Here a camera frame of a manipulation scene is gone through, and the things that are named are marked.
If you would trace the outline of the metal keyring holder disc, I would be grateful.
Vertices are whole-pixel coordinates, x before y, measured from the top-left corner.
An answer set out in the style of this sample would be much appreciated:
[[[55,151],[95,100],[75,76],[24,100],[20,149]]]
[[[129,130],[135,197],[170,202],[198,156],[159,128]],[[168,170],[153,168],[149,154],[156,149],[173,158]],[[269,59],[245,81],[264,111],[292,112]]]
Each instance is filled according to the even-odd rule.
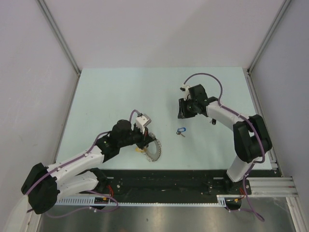
[[[148,161],[156,162],[161,157],[162,145],[153,133],[150,132],[149,136],[150,138],[152,138],[153,141],[144,148],[144,154],[147,157]]]

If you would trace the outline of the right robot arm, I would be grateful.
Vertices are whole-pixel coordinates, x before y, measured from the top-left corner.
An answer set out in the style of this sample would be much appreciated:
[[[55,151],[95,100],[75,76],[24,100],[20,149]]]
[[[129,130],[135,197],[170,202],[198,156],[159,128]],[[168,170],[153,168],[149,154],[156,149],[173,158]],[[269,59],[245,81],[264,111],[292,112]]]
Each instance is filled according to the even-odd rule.
[[[256,163],[264,163],[272,142],[260,115],[246,116],[222,105],[220,99],[208,97],[204,87],[183,85],[184,97],[179,99],[179,119],[204,115],[229,128],[234,136],[236,157],[227,170],[228,179],[223,181],[223,189],[234,194],[240,188],[240,180],[246,177]]]

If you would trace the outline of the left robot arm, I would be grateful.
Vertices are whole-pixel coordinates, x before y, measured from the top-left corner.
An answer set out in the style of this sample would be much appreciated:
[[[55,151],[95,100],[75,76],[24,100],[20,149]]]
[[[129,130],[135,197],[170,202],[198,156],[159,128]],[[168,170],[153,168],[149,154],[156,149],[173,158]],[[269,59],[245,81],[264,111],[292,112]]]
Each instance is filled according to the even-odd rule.
[[[137,117],[134,124],[121,119],[111,131],[99,134],[88,150],[63,162],[34,165],[21,188],[31,210],[40,215],[60,199],[75,193],[102,193],[107,187],[106,176],[97,165],[118,155],[123,147],[136,145],[143,149],[155,142],[155,136],[147,128],[150,123],[146,115]]]

